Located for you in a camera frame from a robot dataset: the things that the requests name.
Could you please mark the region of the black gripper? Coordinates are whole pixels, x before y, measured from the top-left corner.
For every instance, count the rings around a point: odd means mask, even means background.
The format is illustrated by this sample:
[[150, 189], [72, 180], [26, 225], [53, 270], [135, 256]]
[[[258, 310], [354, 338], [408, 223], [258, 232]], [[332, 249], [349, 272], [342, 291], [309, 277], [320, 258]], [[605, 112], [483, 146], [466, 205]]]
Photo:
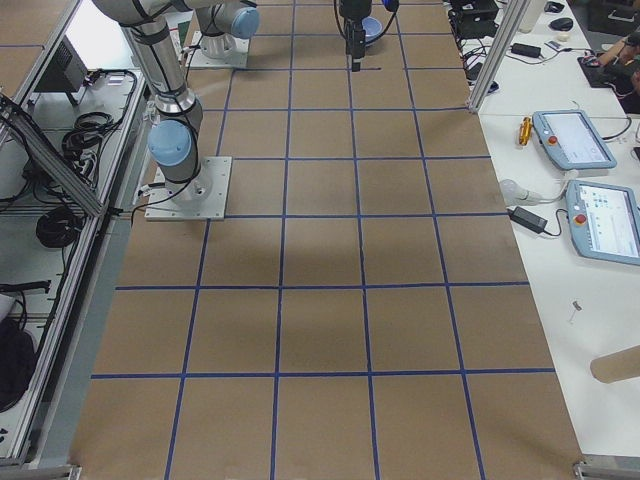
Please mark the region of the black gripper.
[[371, 0], [340, 0], [338, 11], [344, 18], [346, 54], [350, 60], [351, 71], [359, 72], [365, 56], [366, 31], [362, 20], [371, 14]]

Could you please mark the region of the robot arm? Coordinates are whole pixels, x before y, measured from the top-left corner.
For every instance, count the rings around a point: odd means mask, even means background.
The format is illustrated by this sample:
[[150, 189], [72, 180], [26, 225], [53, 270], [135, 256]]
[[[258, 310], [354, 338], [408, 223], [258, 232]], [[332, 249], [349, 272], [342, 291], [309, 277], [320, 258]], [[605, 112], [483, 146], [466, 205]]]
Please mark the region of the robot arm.
[[195, 10], [200, 50], [209, 59], [222, 59], [237, 50], [237, 40], [250, 40], [260, 25], [252, 1], [227, 1]]
[[96, 1], [117, 22], [154, 96], [160, 123], [151, 130], [148, 149], [164, 175], [168, 198], [198, 201], [210, 187], [202, 172], [198, 136], [202, 105], [188, 86], [165, 17], [169, 10], [193, 12], [202, 37], [249, 39], [260, 23], [253, 1]]

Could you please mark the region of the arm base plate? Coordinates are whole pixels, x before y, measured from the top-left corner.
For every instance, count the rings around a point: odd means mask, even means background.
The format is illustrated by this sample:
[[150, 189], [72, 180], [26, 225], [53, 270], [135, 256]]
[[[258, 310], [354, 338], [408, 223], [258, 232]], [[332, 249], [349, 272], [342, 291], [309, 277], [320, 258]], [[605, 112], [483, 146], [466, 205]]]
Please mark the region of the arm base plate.
[[250, 41], [230, 34], [200, 36], [197, 31], [193, 43], [184, 48], [187, 64], [194, 69], [244, 69], [247, 67]]
[[150, 207], [145, 209], [148, 221], [216, 220], [225, 218], [232, 158], [229, 156], [203, 157], [199, 175], [177, 196], [170, 196], [180, 190], [176, 184], [169, 188], [152, 189]]

